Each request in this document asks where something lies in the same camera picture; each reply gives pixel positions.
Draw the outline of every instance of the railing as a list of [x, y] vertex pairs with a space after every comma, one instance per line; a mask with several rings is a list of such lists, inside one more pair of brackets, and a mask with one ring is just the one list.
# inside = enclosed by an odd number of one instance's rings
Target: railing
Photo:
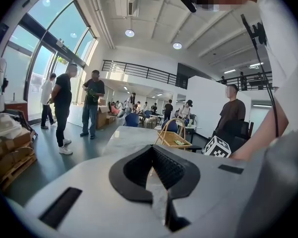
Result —
[[187, 82], [177, 79], [176, 75], [138, 64], [104, 60], [102, 71], [143, 77], [187, 89]]
[[267, 89], [266, 83], [272, 88], [273, 84], [273, 75], [271, 71], [265, 73], [267, 76], [268, 82], [264, 80], [264, 73], [258, 72], [256, 74], [249, 74], [243, 77], [232, 77], [226, 78], [226, 85], [235, 84], [239, 91], [250, 91], [250, 90], [263, 90]]

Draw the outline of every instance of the ceiling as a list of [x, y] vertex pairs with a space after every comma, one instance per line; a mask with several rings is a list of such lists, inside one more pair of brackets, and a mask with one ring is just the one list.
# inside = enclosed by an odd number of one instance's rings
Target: ceiling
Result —
[[[244, 14], [250, 25], [260, 22], [257, 5], [253, 2], [241, 5], [230, 11], [203, 11], [191, 13], [180, 0], [141, 0], [139, 17], [123, 18], [117, 16], [114, 0], [99, 0], [103, 19], [114, 45], [141, 47], [143, 50], [156, 51], [159, 47], [180, 57], [179, 52], [190, 56], [200, 63], [208, 64], [201, 71], [212, 76], [222, 76], [233, 68], [258, 63], [252, 42], [240, 18]], [[125, 36], [127, 29], [133, 29], [135, 36]], [[172, 45], [180, 42], [180, 51]], [[269, 71], [266, 49], [259, 46], [259, 55], [266, 62]], [[256, 73], [247, 68], [244, 74]]]
[[110, 80], [110, 79], [102, 79], [104, 81], [104, 84], [113, 89], [114, 91], [120, 91], [120, 92], [135, 92], [138, 95], [146, 96], [152, 98], [153, 96], [156, 97], [157, 100], [172, 100], [173, 93], [168, 92], [165, 90], [144, 86], [144, 85], [138, 85], [134, 83], [128, 83], [128, 82], [121, 82], [118, 80]]

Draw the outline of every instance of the ceiling light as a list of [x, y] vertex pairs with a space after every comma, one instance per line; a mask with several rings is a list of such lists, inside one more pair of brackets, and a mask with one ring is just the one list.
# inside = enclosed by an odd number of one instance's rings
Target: ceiling light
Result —
[[270, 105], [257, 105], [257, 104], [253, 104], [254, 107], [260, 107], [260, 108], [271, 108], [272, 106]]
[[128, 29], [125, 34], [128, 36], [128, 37], [134, 37], [135, 36], [135, 32], [131, 29]]
[[259, 66], [259, 65], [263, 65], [264, 63], [263, 62], [261, 62], [261, 63], [256, 63], [256, 64], [252, 64], [252, 65], [250, 65], [249, 67], [251, 68], [251, 67], [255, 67], [255, 66]]
[[227, 74], [227, 73], [230, 73], [230, 72], [234, 72], [234, 71], [236, 71], [236, 70], [235, 69], [232, 69], [232, 70], [229, 70], [229, 71], [224, 72], [224, 74]]
[[50, 0], [42, 0], [42, 4], [45, 6], [45, 7], [49, 7], [51, 5], [51, 1]]
[[176, 50], [180, 50], [180, 49], [182, 49], [182, 44], [179, 43], [179, 42], [176, 42], [175, 44], [173, 44], [173, 47], [174, 47]]

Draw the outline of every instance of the blue chair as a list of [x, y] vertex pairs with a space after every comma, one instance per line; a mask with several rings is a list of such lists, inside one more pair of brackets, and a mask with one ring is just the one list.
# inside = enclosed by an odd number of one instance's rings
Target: blue chair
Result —
[[[161, 129], [164, 128], [164, 126], [166, 125], [166, 123], [169, 122], [169, 120], [165, 120], [161, 126]], [[175, 121], [172, 121], [169, 126], [168, 126], [168, 130], [167, 131], [172, 131], [172, 132], [175, 132], [177, 133], [178, 132], [178, 125]]]
[[151, 110], [145, 111], [145, 118], [150, 118]]
[[139, 125], [139, 115], [135, 113], [130, 113], [126, 116], [126, 126], [128, 127], [138, 127]]

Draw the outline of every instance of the white device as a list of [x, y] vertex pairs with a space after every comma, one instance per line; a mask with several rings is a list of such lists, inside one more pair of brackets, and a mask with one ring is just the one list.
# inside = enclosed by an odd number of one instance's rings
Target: white device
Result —
[[228, 158], [231, 153], [229, 145], [217, 136], [214, 136], [205, 147], [205, 155]]
[[0, 114], [0, 137], [14, 139], [22, 131], [22, 126], [13, 120], [9, 114]]
[[115, 0], [115, 8], [117, 16], [138, 17], [140, 0]]

